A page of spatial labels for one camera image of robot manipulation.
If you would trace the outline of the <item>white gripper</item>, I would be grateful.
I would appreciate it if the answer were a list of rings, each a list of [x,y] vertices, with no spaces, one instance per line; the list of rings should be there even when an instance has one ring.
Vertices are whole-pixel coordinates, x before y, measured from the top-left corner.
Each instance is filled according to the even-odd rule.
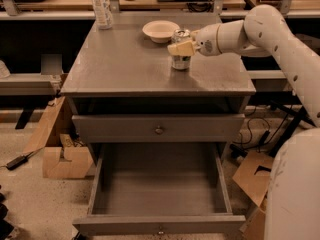
[[[200,30],[190,32],[190,37],[195,41],[187,40],[167,46],[172,56],[193,56],[198,51],[204,56],[218,56],[221,54],[218,47],[219,24],[208,25]]]

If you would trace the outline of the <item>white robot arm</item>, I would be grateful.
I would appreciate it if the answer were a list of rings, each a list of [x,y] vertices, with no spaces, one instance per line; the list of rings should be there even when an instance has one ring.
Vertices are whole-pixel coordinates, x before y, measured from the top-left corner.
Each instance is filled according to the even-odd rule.
[[[315,124],[277,152],[267,193],[264,240],[320,240],[320,56],[289,29],[270,5],[243,20],[208,25],[168,46],[172,55],[271,56]]]

